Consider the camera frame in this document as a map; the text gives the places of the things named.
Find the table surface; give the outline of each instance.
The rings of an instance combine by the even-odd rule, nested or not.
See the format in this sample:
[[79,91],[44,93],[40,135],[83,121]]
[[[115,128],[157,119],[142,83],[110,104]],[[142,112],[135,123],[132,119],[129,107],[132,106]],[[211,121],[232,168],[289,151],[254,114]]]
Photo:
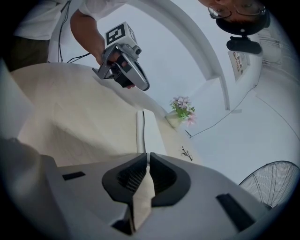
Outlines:
[[90,67],[46,63],[12,73],[34,105],[18,136],[58,166],[88,164],[136,153],[136,112],[153,111],[169,156],[200,164],[190,139],[173,129],[166,112],[143,91],[100,80]]

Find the flower pot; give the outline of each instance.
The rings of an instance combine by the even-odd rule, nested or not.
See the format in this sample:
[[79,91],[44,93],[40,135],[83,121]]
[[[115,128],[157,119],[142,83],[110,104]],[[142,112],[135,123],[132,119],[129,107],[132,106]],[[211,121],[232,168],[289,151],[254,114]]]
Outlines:
[[177,112],[175,110],[173,110],[172,112],[169,112],[165,116],[165,118],[167,119],[169,124],[175,129],[177,129],[183,121],[181,118],[178,117]]

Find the shirt sleeve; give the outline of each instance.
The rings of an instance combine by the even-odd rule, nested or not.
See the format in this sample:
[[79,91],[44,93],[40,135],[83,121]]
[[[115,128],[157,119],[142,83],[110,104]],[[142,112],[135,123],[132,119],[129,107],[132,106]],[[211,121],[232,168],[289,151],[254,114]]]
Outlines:
[[128,1],[129,0],[83,0],[79,11],[99,21]]

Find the white cube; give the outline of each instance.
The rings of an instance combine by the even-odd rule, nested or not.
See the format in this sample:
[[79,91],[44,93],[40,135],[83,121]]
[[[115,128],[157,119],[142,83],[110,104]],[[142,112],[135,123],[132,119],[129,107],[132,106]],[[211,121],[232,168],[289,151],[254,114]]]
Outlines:
[[118,43],[120,45],[129,44],[131,47],[137,45],[135,33],[129,27],[127,22],[123,22],[119,26],[110,29],[105,33],[105,48]]

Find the electric fan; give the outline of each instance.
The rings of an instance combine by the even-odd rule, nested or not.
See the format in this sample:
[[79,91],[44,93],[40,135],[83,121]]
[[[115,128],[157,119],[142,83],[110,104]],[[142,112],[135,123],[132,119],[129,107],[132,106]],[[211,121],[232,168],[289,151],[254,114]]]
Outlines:
[[269,210],[289,199],[300,177],[300,169],[288,161],[276,161],[257,169],[240,186]]

